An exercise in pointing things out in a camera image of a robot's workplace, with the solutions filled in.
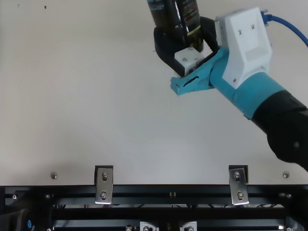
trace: black metal frame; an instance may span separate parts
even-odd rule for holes
[[[155,221],[161,230],[166,224],[197,220],[198,230],[278,230],[287,227],[292,216],[306,226],[307,214],[298,217],[301,204],[308,203],[308,185],[248,185],[249,202],[253,205],[280,204],[282,208],[198,208],[200,204],[231,205],[229,185],[114,185],[113,204],[186,204],[188,208],[61,208],[52,205],[93,205],[95,185],[0,187],[0,211],[24,200],[40,206],[37,214],[46,227],[56,231],[125,230],[139,226],[141,220]]]

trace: cable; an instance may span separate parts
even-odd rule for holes
[[[284,26],[286,26],[287,28],[289,28],[290,30],[292,30],[297,36],[300,37],[300,39],[306,44],[306,46],[308,47],[308,38],[302,33],[300,32],[299,29],[297,29],[294,25],[292,25],[291,23],[289,23],[288,21],[285,21],[284,19],[274,16],[272,14],[264,14],[263,11],[261,11],[261,15],[262,15],[262,19],[264,24],[266,25],[268,22],[270,21],[274,21],[277,23],[280,23]]]

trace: metal plate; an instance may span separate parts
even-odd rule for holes
[[[180,231],[187,231],[188,227],[192,227],[192,231],[197,231],[197,221],[187,222],[180,227]]]
[[[235,178],[235,173],[239,173],[238,180],[236,180]],[[229,181],[230,181],[232,203],[234,205],[248,204],[249,200],[248,200],[247,184],[246,184],[244,169],[243,168],[230,169]],[[239,199],[238,196],[239,193],[243,194],[242,200]]]
[[[107,177],[103,179],[103,174],[107,173]],[[113,188],[113,168],[98,168],[96,175],[96,190],[95,203],[110,205],[112,201]],[[102,193],[105,193],[106,198],[102,199]]]

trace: white mounting bracket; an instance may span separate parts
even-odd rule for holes
[[[218,45],[230,52],[222,78],[233,88],[258,72],[269,71],[272,49],[258,7],[216,17],[215,27]]]

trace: screw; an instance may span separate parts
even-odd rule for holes
[[[58,174],[56,172],[53,172],[53,173],[50,174],[50,177],[55,180],[55,179],[57,179]]]
[[[237,198],[239,198],[240,201],[244,198],[244,195],[242,194],[242,192],[237,193]]]
[[[106,194],[105,191],[103,191],[102,194],[101,194],[101,199],[106,200],[106,197],[107,197],[107,194]]]
[[[235,172],[234,173],[234,178],[236,181],[239,181],[240,180],[240,173],[239,172]]]
[[[284,171],[282,175],[284,178],[289,178],[290,173],[288,171]]]
[[[103,176],[103,181],[106,181],[107,178],[108,178],[108,173],[107,172],[103,172],[102,176]]]
[[[294,142],[294,148],[295,148],[295,149],[298,149],[298,148],[299,148],[299,142],[298,142],[298,141]]]

